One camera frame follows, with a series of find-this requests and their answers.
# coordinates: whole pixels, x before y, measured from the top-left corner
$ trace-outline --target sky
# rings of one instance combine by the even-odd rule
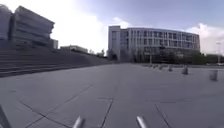
[[[155,27],[200,35],[202,53],[224,54],[224,0],[0,0],[55,22],[60,46],[107,50],[108,25]]]

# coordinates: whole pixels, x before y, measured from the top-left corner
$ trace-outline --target pole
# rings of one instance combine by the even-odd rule
[[[217,64],[220,64],[220,43],[218,42],[218,43],[216,43],[217,44],[217,46],[218,46],[218,63]]]

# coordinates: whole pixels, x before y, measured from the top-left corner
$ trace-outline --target modern building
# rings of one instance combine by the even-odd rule
[[[8,7],[0,4],[0,40],[8,40],[11,15]]]
[[[58,49],[58,40],[52,39],[53,40],[53,48]]]
[[[88,53],[88,49],[77,46],[77,45],[69,45],[69,46],[62,46],[62,50],[69,50],[69,51],[77,51],[82,53]]]
[[[166,49],[179,56],[200,51],[199,35],[156,28],[109,26],[108,55],[120,61],[131,61],[137,54],[154,55]]]
[[[19,44],[34,44],[52,47],[50,38],[54,22],[19,6],[11,20],[10,40]]]

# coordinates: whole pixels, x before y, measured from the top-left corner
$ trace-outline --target bollard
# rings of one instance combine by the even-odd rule
[[[79,116],[72,128],[82,128],[83,125],[84,125],[84,119]]]
[[[156,68],[157,67],[157,65],[153,65],[153,68]]]
[[[148,128],[142,116],[137,116],[137,122],[140,128]]]
[[[172,71],[173,71],[173,69],[172,69],[172,66],[171,66],[171,65],[169,65],[169,66],[168,66],[168,71],[169,71],[169,72],[172,72]]]
[[[11,128],[9,121],[0,105],[0,128]]]
[[[163,69],[163,65],[159,65],[159,70],[162,70]]]
[[[211,70],[209,74],[209,79],[211,81],[217,81],[218,80],[218,70]]]
[[[184,75],[188,75],[188,67],[185,66],[183,69],[182,69],[182,74]]]

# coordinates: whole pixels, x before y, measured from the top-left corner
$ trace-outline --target stone pavement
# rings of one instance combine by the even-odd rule
[[[13,128],[224,127],[224,70],[168,72],[140,65],[105,65],[0,79],[0,104]]]

